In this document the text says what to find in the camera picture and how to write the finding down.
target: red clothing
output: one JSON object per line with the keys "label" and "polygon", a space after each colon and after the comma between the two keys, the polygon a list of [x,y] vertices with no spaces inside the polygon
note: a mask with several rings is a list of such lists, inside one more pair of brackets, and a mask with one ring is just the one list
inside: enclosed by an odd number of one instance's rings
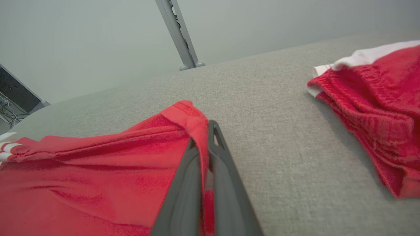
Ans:
{"label": "red clothing", "polygon": [[[364,59],[373,57],[366,52]],[[339,60],[308,86],[322,90],[316,98],[356,136],[395,197],[420,197],[420,46],[358,65],[364,54]]]}
{"label": "red clothing", "polygon": [[190,138],[204,193],[207,126],[181,101],[120,134],[18,140],[1,165],[1,235],[148,235]]}

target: gray fabric surface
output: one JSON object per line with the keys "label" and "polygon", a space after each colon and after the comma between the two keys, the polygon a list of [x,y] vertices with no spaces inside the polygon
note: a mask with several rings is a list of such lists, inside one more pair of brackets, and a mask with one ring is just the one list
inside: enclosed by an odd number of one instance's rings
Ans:
{"label": "gray fabric surface", "polygon": [[36,140],[112,134],[191,100],[220,124],[267,236],[419,235],[420,199],[394,199],[357,140],[305,88],[313,66],[419,38],[372,33],[138,79],[46,107],[12,131]]}

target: cable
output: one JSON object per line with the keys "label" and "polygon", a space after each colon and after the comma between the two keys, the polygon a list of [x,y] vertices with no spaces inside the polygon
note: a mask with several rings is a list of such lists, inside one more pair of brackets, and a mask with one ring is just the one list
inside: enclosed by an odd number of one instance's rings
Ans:
{"label": "cable", "polygon": [[1,108],[0,108],[0,113],[1,113],[1,114],[3,114],[5,117],[7,117],[7,118],[9,118],[9,119],[14,119],[14,117],[12,116],[12,114],[9,114],[9,113],[10,113],[10,111],[9,111],[9,110],[7,110],[7,109],[5,109],[5,106],[6,106],[6,105],[7,105],[7,103],[1,106]]}
{"label": "cable", "polygon": [[15,111],[10,107],[9,101],[5,100],[4,98],[2,98],[2,99],[3,99],[3,101],[7,102],[7,106],[10,108],[10,110],[12,110],[12,113],[15,115],[15,120],[13,121],[13,126],[15,126],[16,125],[16,120],[18,119],[18,116],[15,114]]}
{"label": "cable", "polygon": [[[4,95],[2,92],[0,92],[0,98],[2,98],[3,100],[8,100],[11,101],[11,99],[9,99],[6,95]],[[21,112],[26,113],[25,110],[21,109],[19,106],[16,106],[18,110],[20,110]]]}

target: white trim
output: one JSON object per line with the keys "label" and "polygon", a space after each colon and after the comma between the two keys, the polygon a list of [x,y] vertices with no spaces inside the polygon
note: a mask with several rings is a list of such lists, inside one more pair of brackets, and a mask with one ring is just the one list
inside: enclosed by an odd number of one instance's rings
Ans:
{"label": "white trim", "polygon": [[420,40],[398,42],[369,49],[357,50],[351,56],[336,61],[333,64],[332,69],[335,71],[339,71],[344,66],[351,68],[355,66],[369,65],[383,56],[386,56],[404,48],[416,47],[418,45],[420,45]]}
{"label": "white trim", "polygon": [[20,143],[10,143],[10,144],[4,146],[3,151],[8,152],[8,153],[12,153],[11,152],[12,148],[14,148],[16,146],[19,146],[19,145],[22,145],[22,144],[20,144]]}
{"label": "white trim", "polygon": [[[322,66],[314,67],[312,71],[312,76],[314,78],[324,74],[328,69],[333,69],[334,71],[339,71],[343,67],[355,67],[355,66],[362,66],[362,65],[369,65],[374,63],[377,59],[396,52],[398,50],[409,48],[409,47],[416,47],[420,45],[420,40],[415,41],[408,41],[408,42],[398,42],[388,45],[382,45],[379,47],[369,48],[369,49],[362,49],[355,51],[351,56],[341,58],[336,61],[334,64],[327,64]],[[307,86],[308,92],[316,97],[320,94],[323,90],[320,86]]]}
{"label": "white trim", "polygon": [[7,158],[11,156],[11,153],[0,152],[0,161],[7,161]]}
{"label": "white trim", "polygon": [[5,145],[6,143],[11,143],[10,141],[7,141],[7,142],[1,142],[0,143],[0,148],[3,146],[3,145]]}

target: gray wall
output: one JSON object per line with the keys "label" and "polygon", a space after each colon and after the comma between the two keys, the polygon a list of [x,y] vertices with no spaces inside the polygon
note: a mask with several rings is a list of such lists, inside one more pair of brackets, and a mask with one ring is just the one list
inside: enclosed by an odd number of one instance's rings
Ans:
{"label": "gray wall", "polygon": [[178,0],[206,64],[372,30],[420,30],[420,0]]}
{"label": "gray wall", "polygon": [[0,64],[56,103],[182,62],[154,0],[0,0]]}
{"label": "gray wall", "polygon": [[[420,29],[420,0],[178,0],[200,61]],[[0,64],[50,103],[182,64],[154,0],[0,0]]]}

